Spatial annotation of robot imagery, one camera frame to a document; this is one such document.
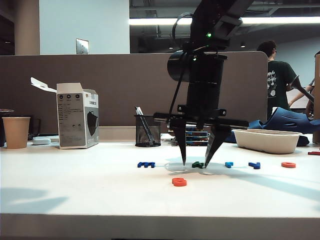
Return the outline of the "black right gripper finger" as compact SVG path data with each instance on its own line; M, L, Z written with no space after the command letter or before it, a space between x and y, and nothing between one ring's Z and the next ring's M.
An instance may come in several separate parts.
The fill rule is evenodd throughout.
M205 153L205 168L209 165L214 153L218 150L218 148L222 145L226 138L231 134L230 126L218 125L212 126L210 129L211 134L208 139L207 149Z
M172 119L170 129L173 130L180 148L182 164L186 164L186 121L184 119Z

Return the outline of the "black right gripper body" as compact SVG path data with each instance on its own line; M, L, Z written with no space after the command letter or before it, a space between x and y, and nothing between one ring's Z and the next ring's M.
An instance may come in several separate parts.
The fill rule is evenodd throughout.
M190 83L187 90L186 104L177 106L178 113L156 112L153 119L157 122L166 122L172 129L174 126L195 125L203 127L230 127L247 129L246 120L227 119L226 109L218 108L220 87L209 83Z

